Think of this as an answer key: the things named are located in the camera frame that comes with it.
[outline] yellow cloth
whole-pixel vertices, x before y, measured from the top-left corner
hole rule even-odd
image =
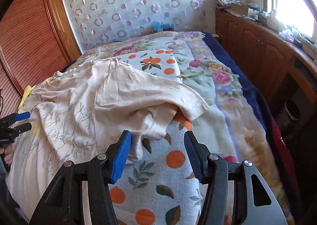
[[[18,106],[18,110],[21,109],[23,103],[25,102],[25,100],[26,100],[26,98],[28,97],[28,95],[32,92],[32,90],[33,90],[34,87],[36,87],[36,85],[33,86],[33,87],[31,87],[31,86],[28,85],[28,86],[25,88],[24,93],[23,93],[23,96],[22,96],[22,100],[21,100],[21,102],[20,102],[20,105]]]

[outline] plastic bag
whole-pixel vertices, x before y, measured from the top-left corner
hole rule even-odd
[[[282,32],[279,32],[279,36],[283,38],[285,41],[294,42],[293,33],[289,29],[284,29]]]

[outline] blue gripper pad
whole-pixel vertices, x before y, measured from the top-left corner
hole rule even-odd
[[[189,135],[188,132],[185,132],[185,134],[184,134],[184,144],[185,144],[185,149],[186,149],[189,161],[191,163],[191,168],[193,169],[195,178],[199,180],[199,183],[201,183],[202,177],[203,177],[202,161],[200,160],[200,158],[197,154],[197,151],[196,151],[194,144],[191,140],[191,136]]]
[[[120,148],[117,152],[117,155],[114,160],[111,180],[113,183],[116,183],[119,178],[121,178],[124,166],[126,165],[126,159],[131,148],[132,135],[130,131],[123,132],[121,137],[124,136],[123,141],[120,145]]]
[[[21,121],[23,119],[28,119],[30,116],[31,116],[31,113],[25,112],[25,113],[17,114],[14,119],[15,121]]]

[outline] blue object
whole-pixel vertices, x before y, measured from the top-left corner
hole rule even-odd
[[[127,131],[127,133],[124,136],[123,142],[120,145],[120,148],[117,152],[117,155],[115,157],[114,163],[113,163],[113,169],[111,174],[111,180],[113,183],[116,183],[119,178],[121,178],[123,169],[126,165],[126,159],[128,157],[131,143],[132,143],[132,135],[130,131]]]
[[[25,112],[25,113],[17,114],[14,119],[15,121],[21,121],[23,119],[28,119],[30,116],[31,116],[31,113]]]
[[[152,22],[152,31],[162,32],[163,29],[173,29],[174,31],[174,24],[160,24],[157,21]]]
[[[184,144],[195,178],[199,180],[199,183],[202,183],[203,164],[196,152],[193,142],[188,136],[188,132],[184,134]]]
[[[239,82],[242,85],[242,93],[246,98],[248,104],[252,107],[254,115],[261,123],[265,130],[266,140],[271,148],[272,154],[274,156],[275,165],[280,174],[280,179],[283,183],[287,198],[290,203],[291,213],[295,219],[295,222],[299,220],[301,215],[300,211],[300,195],[299,191],[294,185],[292,179],[289,177],[283,160],[278,152],[278,149],[274,143],[273,135],[273,124],[272,124],[272,115],[269,107],[260,93],[260,91],[248,80],[245,74],[239,69],[236,63],[231,59],[229,54],[222,48],[219,42],[212,37],[210,33],[205,33],[205,38],[203,41],[205,44],[212,50],[215,57],[227,67],[229,67],[232,72],[236,75],[239,75]]]

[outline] human hand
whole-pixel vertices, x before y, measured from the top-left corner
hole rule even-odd
[[[12,144],[9,144],[9,146],[7,148],[0,148],[0,154],[5,154],[5,157],[4,157],[4,161],[10,165],[12,164],[12,161],[13,161],[13,154],[14,154],[14,151],[12,149]]]

